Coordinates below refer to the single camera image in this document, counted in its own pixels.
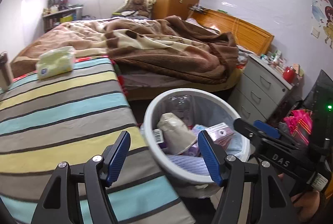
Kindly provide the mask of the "right hand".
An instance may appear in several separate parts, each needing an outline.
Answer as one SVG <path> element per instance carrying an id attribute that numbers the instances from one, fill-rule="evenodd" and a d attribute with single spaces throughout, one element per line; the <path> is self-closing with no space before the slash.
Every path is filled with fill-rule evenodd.
<path id="1" fill-rule="evenodd" d="M 326 202 L 325 195 L 310 191 L 291 197 L 300 223 L 317 223 Z"/>

